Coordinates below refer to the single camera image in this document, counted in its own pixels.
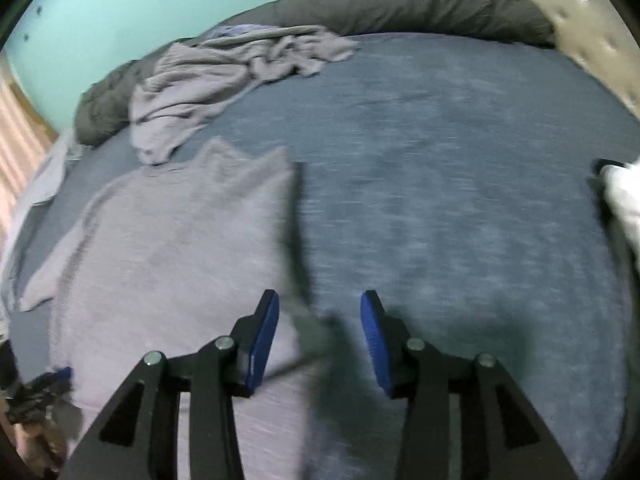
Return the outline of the person's left hand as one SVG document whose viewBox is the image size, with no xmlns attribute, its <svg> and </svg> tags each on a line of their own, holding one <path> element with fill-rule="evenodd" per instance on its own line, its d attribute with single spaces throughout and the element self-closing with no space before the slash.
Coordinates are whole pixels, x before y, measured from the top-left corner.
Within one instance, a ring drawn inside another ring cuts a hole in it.
<svg viewBox="0 0 640 480">
<path fill-rule="evenodd" d="M 15 446 L 26 466 L 42 477 L 46 470 L 59 471 L 66 461 L 67 442 L 50 419 L 36 424 L 15 425 Z"/>
</svg>

